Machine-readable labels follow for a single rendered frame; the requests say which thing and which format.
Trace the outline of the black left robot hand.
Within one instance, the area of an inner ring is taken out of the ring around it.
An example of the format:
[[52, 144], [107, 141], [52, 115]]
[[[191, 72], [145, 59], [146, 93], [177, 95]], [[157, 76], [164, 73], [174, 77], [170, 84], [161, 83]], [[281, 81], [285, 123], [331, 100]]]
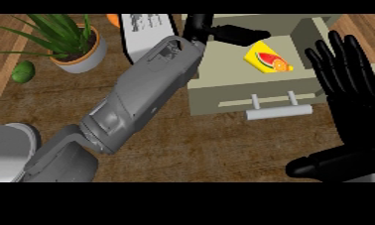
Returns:
[[233, 25], [214, 27], [213, 20], [213, 14], [188, 15], [183, 30], [183, 38], [188, 41], [207, 44], [208, 37], [213, 36], [217, 42], [247, 47], [272, 36], [269, 31], [251, 30]]

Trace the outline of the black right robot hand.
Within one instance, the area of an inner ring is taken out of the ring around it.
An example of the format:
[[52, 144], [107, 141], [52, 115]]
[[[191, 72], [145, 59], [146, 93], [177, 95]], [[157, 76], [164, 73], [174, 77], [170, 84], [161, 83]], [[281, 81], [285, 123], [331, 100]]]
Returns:
[[375, 72], [353, 35], [328, 33], [304, 50], [326, 102], [343, 146], [293, 160], [290, 177], [343, 182], [375, 173]]

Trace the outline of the beige drawer cabinet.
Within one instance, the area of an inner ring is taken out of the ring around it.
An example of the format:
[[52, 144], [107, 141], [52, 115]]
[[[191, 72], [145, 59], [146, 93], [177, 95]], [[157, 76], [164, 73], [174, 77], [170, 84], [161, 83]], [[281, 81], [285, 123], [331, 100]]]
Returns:
[[272, 37], [264, 43], [293, 65], [293, 72], [262, 73], [244, 60], [250, 47], [208, 40], [205, 54], [192, 87], [260, 83], [266, 81], [313, 79], [315, 72], [304, 49], [315, 41], [328, 42], [328, 28], [340, 14], [216, 14], [214, 26], [235, 25], [266, 30]]

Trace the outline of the yellow juice box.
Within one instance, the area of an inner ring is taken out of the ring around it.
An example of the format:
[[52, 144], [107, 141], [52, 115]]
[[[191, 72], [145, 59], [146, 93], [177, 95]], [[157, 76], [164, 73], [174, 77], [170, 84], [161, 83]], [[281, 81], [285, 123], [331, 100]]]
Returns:
[[263, 41], [253, 44], [244, 60], [262, 73], [293, 71], [293, 65]]

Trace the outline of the orange fruit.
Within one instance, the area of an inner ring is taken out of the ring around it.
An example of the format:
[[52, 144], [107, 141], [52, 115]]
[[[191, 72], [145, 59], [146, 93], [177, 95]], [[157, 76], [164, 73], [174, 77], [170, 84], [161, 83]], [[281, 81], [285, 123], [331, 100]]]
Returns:
[[118, 16], [117, 14], [107, 14], [107, 18], [115, 27], [120, 28]]

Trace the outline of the green plant in white pot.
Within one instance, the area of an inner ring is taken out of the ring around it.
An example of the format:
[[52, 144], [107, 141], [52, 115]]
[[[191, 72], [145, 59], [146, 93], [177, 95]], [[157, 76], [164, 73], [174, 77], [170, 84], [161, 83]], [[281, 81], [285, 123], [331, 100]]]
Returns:
[[99, 30], [92, 25], [90, 16], [77, 23], [68, 14], [28, 14], [31, 22], [21, 22], [40, 37], [12, 28], [0, 29], [19, 35], [47, 52], [45, 56], [68, 73], [84, 73], [96, 68], [107, 54], [107, 43]]

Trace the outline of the green avocado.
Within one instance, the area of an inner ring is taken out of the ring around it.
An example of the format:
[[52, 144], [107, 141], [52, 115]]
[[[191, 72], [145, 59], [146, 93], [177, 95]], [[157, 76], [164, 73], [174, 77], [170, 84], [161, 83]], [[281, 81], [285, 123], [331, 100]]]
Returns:
[[27, 83], [36, 75], [36, 67], [34, 64], [24, 60], [21, 61], [12, 71], [12, 79], [18, 83]]

